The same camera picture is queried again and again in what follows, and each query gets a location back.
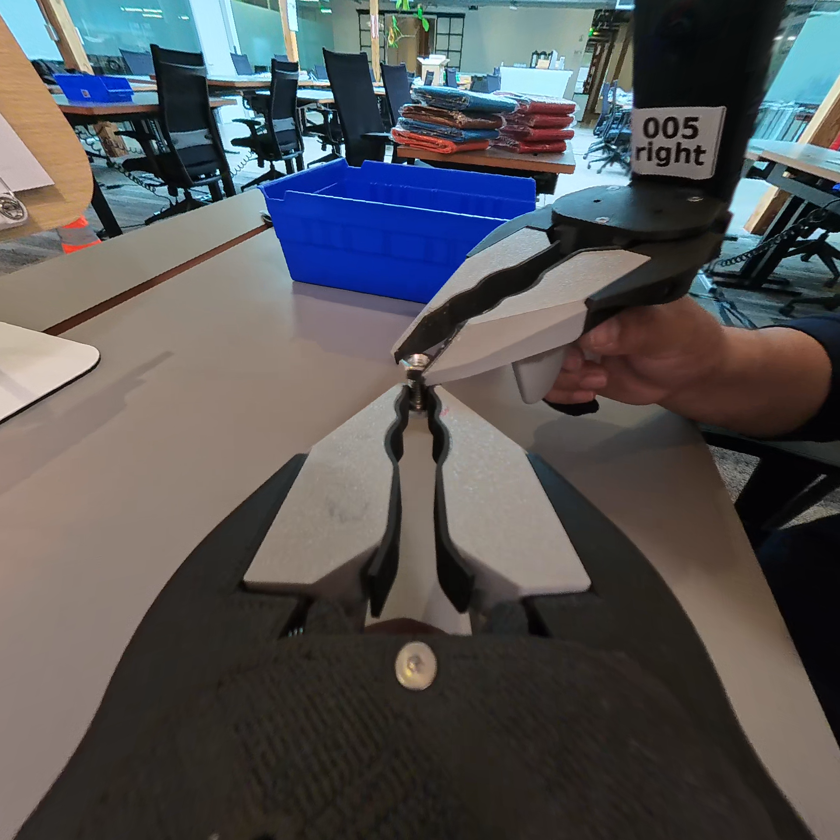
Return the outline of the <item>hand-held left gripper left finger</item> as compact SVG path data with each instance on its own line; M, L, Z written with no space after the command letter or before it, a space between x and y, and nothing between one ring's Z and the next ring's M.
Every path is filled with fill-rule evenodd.
M378 396L304 456L243 579L250 594L341 610L363 633L382 614L400 559L403 385Z

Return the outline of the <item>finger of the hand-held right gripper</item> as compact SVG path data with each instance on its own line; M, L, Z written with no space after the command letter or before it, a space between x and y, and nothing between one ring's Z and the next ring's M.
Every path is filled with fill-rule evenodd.
M468 319L425 369L442 385L572 343L582 335L585 301L650 258L633 251L582 251L537 283Z
M468 320L530 288L559 261L560 243L533 227L467 257L394 344L394 361L449 342Z

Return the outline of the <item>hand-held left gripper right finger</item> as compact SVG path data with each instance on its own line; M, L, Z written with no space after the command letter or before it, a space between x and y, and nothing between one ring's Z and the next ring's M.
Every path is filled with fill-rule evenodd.
M439 386L427 391L437 578L459 613L592 581L528 452Z

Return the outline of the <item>person's right hand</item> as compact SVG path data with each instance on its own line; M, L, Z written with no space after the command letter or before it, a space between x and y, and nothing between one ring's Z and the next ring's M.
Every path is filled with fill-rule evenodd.
M736 376L758 338L759 331L723 326L686 297L630 308L567 349L544 400L582 406L603 396L723 426L734 417Z

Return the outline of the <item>wooden top desk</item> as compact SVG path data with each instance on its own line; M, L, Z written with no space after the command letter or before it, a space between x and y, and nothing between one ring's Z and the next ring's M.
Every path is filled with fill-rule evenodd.
M174 132L169 131L169 117L175 116L173 98L166 98L161 107L155 92L136 93L132 101L74 101L64 95L55 95L54 100L75 130L92 130L101 123L130 126L117 135L136 142L142 154L107 155L109 165L149 192L164 187L171 199L143 221L145 226L206 206L195 190L206 190L210 203L236 195L216 115L233 104L232 99L200 95L195 107L187 110L189 118L195 117L195 127Z
M738 274L746 288L757 290L773 282L772 275L792 247L825 230L831 231L829 243L830 236L838 234L839 156L810 144L754 141L745 154L742 176L790 196L762 235L757 253Z
M466 171L503 170L506 172L525 172L552 175L572 175L576 169L576 160L572 149L558 153L518 154L502 148L486 150L467 150L452 154L441 154L429 150L416 150L405 145L394 148L395 158L405 161L422 161L440 164L444 168Z

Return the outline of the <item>stack of folded cloth packets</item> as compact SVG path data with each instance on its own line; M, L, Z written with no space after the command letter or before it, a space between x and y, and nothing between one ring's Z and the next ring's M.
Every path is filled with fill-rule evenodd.
M561 154L574 136L576 110L560 98L421 86L399 108L391 136L408 149L439 154Z

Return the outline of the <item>white counter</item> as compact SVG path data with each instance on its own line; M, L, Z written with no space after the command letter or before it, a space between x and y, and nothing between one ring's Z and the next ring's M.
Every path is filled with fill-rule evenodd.
M564 99L572 78L571 70L501 66L499 91L531 98Z

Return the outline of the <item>green potted plant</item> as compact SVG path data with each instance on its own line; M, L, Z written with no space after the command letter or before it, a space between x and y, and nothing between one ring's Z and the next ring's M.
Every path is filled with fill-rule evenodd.
M425 53L432 28L431 18L427 15L427 2L394 1L393 6L387 18L387 46L395 49L402 40L414 39L418 43L418 52Z

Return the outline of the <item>black mesh office chair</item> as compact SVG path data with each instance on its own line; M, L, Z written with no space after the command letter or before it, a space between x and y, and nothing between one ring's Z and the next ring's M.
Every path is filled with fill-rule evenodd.
M755 550L839 488L838 442L765 440L705 424L699 430L708 445L759 460L734 504Z

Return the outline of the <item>orange traffic cone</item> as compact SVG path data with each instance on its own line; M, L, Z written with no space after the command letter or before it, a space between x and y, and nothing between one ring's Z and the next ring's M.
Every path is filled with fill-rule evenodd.
M67 225L57 227L56 234L65 255L75 254L99 245L102 241L84 215L79 216Z

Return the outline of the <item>small blue plastic bin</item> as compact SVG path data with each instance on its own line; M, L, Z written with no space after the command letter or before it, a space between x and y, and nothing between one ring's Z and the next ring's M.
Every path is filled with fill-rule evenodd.
M96 76L80 72L54 72L52 77L70 102L85 104L133 102L134 91L125 77Z

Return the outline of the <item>wooden post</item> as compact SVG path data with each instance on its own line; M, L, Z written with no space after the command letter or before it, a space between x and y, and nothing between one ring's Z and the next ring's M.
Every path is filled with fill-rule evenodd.
M798 144L810 144L821 148L834 148L839 133L838 89L832 89L808 123ZM759 200L744 229L752 235L763 235L781 211L789 194L777 187L771 187Z

